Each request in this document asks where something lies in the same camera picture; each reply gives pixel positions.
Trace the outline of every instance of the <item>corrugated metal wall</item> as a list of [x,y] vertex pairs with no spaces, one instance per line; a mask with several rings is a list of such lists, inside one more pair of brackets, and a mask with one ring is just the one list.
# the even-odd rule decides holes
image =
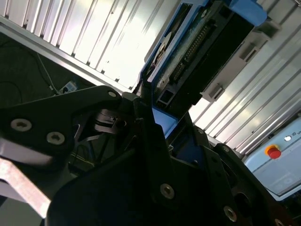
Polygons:
[[177,2],[1,0],[0,15],[130,91]]
[[260,4],[282,30],[216,102],[201,99],[190,110],[197,126],[240,153],[252,150],[301,109],[301,8],[292,0]]
[[[178,0],[1,0],[0,31],[89,79],[130,91]],[[213,104],[190,114],[208,135],[252,150],[301,106],[301,8],[259,0],[282,30]]]

